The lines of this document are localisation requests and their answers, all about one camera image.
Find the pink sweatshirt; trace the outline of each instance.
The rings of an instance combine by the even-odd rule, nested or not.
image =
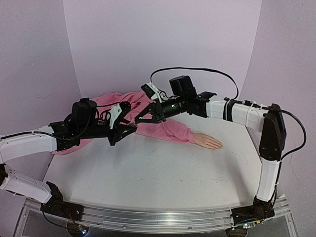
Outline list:
[[[135,122],[135,117],[142,112],[142,110],[149,105],[152,100],[150,100],[146,94],[141,92],[130,92],[127,94],[120,93],[110,93],[94,99],[91,99],[97,103],[97,105],[107,105],[114,102],[123,102],[128,101],[132,108],[131,111],[125,116],[125,119]],[[102,113],[105,110],[110,109],[111,107],[101,107],[98,108],[99,113]],[[150,115],[144,116],[145,119],[150,119]],[[180,144],[191,144],[193,142],[192,132],[187,128],[183,123],[177,122],[172,119],[167,119],[166,122],[162,123],[140,123],[136,130],[136,134],[149,136],[153,138],[158,138],[168,142],[175,142]],[[81,147],[88,144],[92,139],[84,139],[80,141],[79,146],[72,147],[68,150],[55,152],[55,154],[65,155],[71,152],[74,152]]]

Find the white table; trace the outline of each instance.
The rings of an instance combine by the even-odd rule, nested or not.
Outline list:
[[[94,139],[54,156],[45,181],[64,199],[120,209],[190,210],[252,204],[261,163],[245,127],[182,114],[173,119],[220,140],[208,150],[132,134],[114,147]]]

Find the pink cloth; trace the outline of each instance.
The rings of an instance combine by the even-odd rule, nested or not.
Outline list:
[[[91,99],[97,103],[97,105],[106,105],[114,102],[128,101],[132,108],[131,111],[125,116],[125,119],[135,122],[135,117],[142,112],[142,110],[149,105],[152,100],[150,100],[146,94],[141,92],[130,92],[127,94],[120,93],[110,93],[94,99]],[[98,108],[99,113],[108,110],[110,107]],[[145,119],[151,118],[150,115],[144,116]],[[158,138],[168,142],[175,142],[180,144],[191,144],[193,142],[192,132],[183,123],[177,122],[172,119],[167,119],[166,122],[153,124],[153,123],[140,123],[136,134],[149,136],[153,138]],[[88,144],[92,139],[85,139],[80,141],[79,146],[72,147],[68,150],[55,152],[54,154],[65,155],[74,152],[81,147]]]

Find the robotic arm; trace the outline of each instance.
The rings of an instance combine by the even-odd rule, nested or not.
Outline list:
[[[100,117],[97,104],[81,99],[73,104],[72,113],[64,121],[54,122],[34,131],[0,137],[0,189],[24,195],[43,203],[45,212],[79,220],[82,206],[64,202],[58,187],[17,173],[5,163],[11,159],[39,152],[53,152],[78,146],[81,139],[108,137],[110,145],[136,131],[125,115],[131,110],[128,102],[115,104]]]
[[[261,221],[274,216],[272,200],[280,172],[280,161],[284,149],[286,130],[280,107],[257,105],[255,102],[222,98],[215,93],[196,93],[189,76],[170,80],[174,96],[164,100],[162,93],[151,82],[141,88],[154,102],[149,104],[136,118],[136,123],[160,123],[166,118],[187,112],[204,118],[223,119],[244,125],[262,133],[259,146],[262,162],[261,177],[252,206],[235,208],[232,217],[235,226],[246,221]],[[151,119],[143,119],[150,113]]]

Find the wall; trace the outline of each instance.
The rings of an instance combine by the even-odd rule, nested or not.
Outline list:
[[[306,147],[288,157],[280,184],[293,209],[300,236],[315,235],[316,177],[316,1],[263,0],[257,36],[242,99],[278,103],[303,122]],[[286,117],[288,144],[299,146],[302,132]]]
[[[261,0],[64,0],[67,31],[83,96],[139,91],[159,68],[210,67],[241,88]],[[234,97],[229,79],[209,73],[163,72],[157,86],[190,74],[197,91]]]
[[[62,0],[0,1],[0,134],[59,121],[80,98]],[[8,162],[36,179],[50,153]],[[0,236],[13,236],[23,197],[0,191]]]

